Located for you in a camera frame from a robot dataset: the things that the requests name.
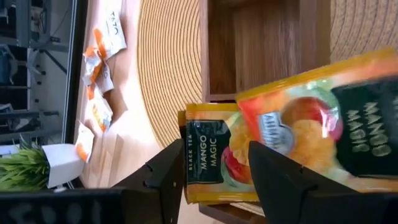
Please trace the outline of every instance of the green label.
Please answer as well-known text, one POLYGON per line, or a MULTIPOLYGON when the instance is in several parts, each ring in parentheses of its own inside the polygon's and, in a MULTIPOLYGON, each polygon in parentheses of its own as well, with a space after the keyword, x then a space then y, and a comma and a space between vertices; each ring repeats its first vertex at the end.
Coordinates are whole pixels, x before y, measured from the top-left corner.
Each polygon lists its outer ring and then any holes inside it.
POLYGON ((229 146, 231 133, 223 120, 187 122, 188 184, 218 184, 221 176, 221 155, 229 146))
POLYGON ((355 176, 398 175, 398 79, 383 78, 332 89, 343 134, 337 159, 355 176))

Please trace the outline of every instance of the potted plant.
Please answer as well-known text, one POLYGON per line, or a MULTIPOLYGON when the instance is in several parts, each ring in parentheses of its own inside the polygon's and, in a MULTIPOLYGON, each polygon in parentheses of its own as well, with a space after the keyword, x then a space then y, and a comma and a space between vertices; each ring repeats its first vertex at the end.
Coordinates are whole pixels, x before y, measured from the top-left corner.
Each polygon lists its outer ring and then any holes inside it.
POLYGON ((18 152, 0 158, 0 190, 40 190, 77 178, 84 162, 72 144, 39 146, 21 138, 18 152))

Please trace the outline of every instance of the wooden box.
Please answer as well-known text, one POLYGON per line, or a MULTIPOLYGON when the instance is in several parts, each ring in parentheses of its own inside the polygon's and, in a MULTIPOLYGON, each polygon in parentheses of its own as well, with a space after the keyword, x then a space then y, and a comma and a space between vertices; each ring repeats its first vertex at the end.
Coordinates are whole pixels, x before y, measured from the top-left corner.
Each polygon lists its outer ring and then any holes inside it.
POLYGON ((204 101, 326 65, 330 1, 200 0, 204 101))

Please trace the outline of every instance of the woven placemat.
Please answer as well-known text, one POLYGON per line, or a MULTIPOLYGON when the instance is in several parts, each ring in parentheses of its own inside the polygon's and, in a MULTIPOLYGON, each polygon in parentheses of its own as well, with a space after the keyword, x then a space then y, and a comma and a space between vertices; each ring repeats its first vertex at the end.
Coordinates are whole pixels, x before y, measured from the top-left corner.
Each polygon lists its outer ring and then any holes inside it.
MULTIPOLYGON (((198 13, 198 0, 142 0, 138 72, 163 147, 180 136, 177 111, 201 101, 198 13)), ((332 0, 331 61, 385 45, 397 48, 397 16, 398 0, 332 0)))

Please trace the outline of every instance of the white pot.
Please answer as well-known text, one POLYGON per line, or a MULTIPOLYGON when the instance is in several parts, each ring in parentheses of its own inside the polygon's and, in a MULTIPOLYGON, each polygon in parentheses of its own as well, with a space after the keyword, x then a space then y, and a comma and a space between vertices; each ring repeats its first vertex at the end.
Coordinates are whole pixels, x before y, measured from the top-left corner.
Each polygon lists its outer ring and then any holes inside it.
POLYGON ((43 146, 50 164, 48 188, 56 187, 77 178, 85 162, 80 159, 73 144, 51 144, 43 146))

